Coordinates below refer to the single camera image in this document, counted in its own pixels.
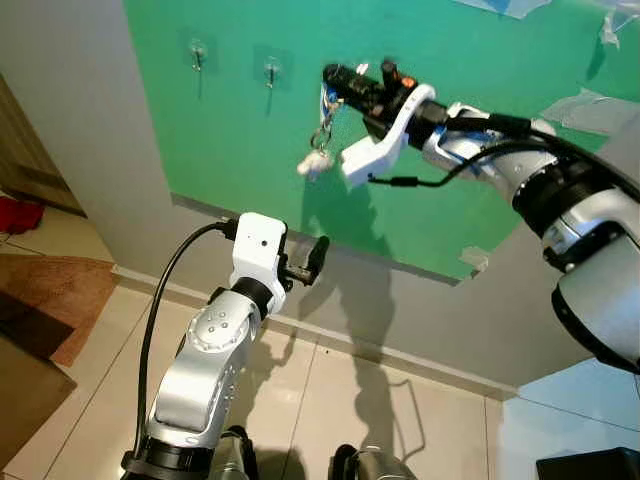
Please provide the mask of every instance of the floor mat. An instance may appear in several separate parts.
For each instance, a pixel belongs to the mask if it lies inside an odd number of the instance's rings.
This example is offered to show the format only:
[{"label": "floor mat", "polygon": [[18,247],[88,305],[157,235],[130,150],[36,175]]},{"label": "floor mat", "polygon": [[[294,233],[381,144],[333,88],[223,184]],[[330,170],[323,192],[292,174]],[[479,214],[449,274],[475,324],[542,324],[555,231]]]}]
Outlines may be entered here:
[{"label": "floor mat", "polygon": [[[28,318],[30,325],[28,328],[21,325],[19,319],[3,321],[3,332],[18,345],[40,356],[57,341],[49,358],[71,366],[113,292],[112,266],[109,262],[78,257],[0,255],[3,298],[11,297],[36,310],[27,315],[24,310],[14,308],[18,318]],[[52,320],[73,329],[62,343],[60,338],[64,329],[57,328]],[[43,333],[47,330],[55,331],[49,339]],[[32,351],[34,336],[39,339],[36,343],[40,353]]]}]

